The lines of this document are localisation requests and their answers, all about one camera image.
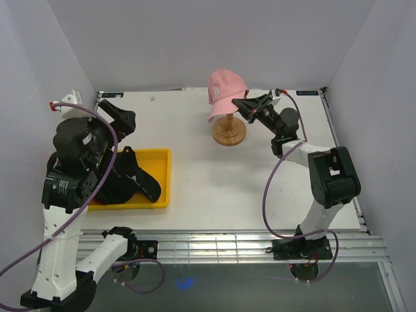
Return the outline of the pink baseball cap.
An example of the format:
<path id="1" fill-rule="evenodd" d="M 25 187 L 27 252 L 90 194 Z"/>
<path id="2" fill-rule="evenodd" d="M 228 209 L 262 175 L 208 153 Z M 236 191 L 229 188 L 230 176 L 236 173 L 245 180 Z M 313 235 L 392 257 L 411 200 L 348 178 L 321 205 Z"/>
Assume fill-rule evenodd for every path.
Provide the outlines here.
<path id="1" fill-rule="evenodd" d="M 239 108 L 232 100 L 244 99 L 249 93 L 248 85 L 241 76 L 223 68 L 210 76 L 207 90 L 211 106 L 209 122 L 217 116 L 236 113 Z"/>

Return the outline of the black cap gold logo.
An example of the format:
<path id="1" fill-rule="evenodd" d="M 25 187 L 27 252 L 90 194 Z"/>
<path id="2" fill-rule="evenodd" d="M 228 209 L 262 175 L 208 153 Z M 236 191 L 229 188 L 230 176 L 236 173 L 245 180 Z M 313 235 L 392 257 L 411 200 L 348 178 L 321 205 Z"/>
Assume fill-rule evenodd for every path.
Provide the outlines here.
<path id="1" fill-rule="evenodd" d="M 155 203 L 161 196 L 161 186 L 139 167 L 135 151 L 126 146 L 118 152 L 108 177 L 94 199 L 102 205 L 123 204 L 135 194 L 142 194 Z"/>

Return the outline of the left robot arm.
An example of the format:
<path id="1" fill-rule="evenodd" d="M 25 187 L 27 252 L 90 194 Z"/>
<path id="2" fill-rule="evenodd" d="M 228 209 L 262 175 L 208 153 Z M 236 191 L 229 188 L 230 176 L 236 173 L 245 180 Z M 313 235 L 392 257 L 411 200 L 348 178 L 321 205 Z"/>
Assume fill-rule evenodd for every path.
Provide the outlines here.
<path id="1" fill-rule="evenodd" d="M 137 275 L 144 261 L 142 243 L 131 228 L 122 226 L 105 231 L 103 242 L 86 259 L 76 260 L 88 204 L 117 164 L 118 144 L 136 128 L 133 111 L 106 100 L 99 107 L 111 122 L 85 108 L 82 115 L 66 117 L 57 126 L 42 193 L 44 239 L 35 281 L 20 299 L 24 309 L 85 311 L 106 271 Z"/>

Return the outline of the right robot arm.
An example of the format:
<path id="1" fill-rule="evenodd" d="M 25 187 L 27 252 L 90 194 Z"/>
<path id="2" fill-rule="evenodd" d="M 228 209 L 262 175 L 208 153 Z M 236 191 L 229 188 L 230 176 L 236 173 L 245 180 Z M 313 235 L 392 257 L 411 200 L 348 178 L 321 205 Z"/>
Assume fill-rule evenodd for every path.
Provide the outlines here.
<path id="1" fill-rule="evenodd" d="M 361 183 L 346 147 L 320 147 L 299 138 L 304 123 L 297 105 L 281 112 L 274 108 L 271 93 L 252 99 L 233 99 L 241 116 L 249 123 L 259 121 L 274 134 L 273 154 L 279 163 L 290 161 L 309 170 L 313 201 L 305 219 L 292 237 L 276 234 L 267 252 L 275 260 L 319 261 L 335 259 L 327 238 L 337 213 L 361 192 Z"/>

